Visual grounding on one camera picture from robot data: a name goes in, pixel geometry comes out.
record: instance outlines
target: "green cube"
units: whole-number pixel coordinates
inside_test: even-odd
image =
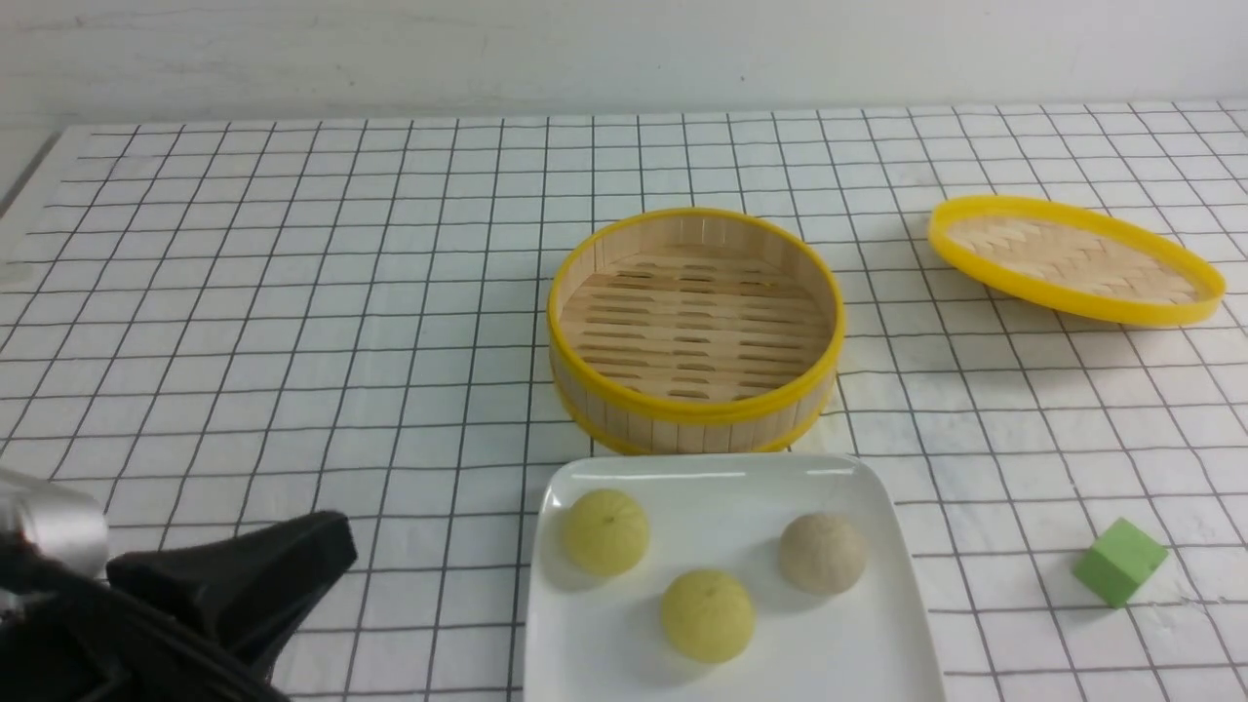
[[[1162,565],[1169,551],[1136,525],[1119,518],[1075,563],[1075,577],[1114,610],[1122,607]]]

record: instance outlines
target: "white plate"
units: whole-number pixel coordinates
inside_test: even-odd
[[[563,553],[559,523],[602,487],[631,495],[650,548],[600,581]],[[841,512],[870,543],[852,590],[820,600],[780,575],[776,543],[792,518]],[[538,518],[527,620],[524,697],[533,702],[861,700],[942,702],[927,613],[880,478],[840,456],[755,453],[587,458],[550,480]],[[680,573],[725,570],[750,591],[754,640],[738,658],[681,657],[659,625]]]

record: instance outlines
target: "table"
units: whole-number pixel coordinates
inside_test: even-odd
[[[746,211],[842,287],[799,450],[887,483],[951,700],[1243,700],[1246,127],[1248,101],[74,127],[0,295],[0,461],[106,503],[116,552],[341,510],[361,557],[275,682],[520,700],[543,487],[605,452],[552,390],[555,266],[643,210]],[[1226,302],[1137,330],[986,291],[925,225],[988,191],[1164,232]],[[1108,612],[1070,566],[1119,516],[1173,556]]]

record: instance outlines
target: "bamboo steamer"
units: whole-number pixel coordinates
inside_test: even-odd
[[[827,403],[845,337],[817,254],[763,220],[701,207],[585,240],[555,275],[547,322],[560,401],[620,453],[787,447]]]

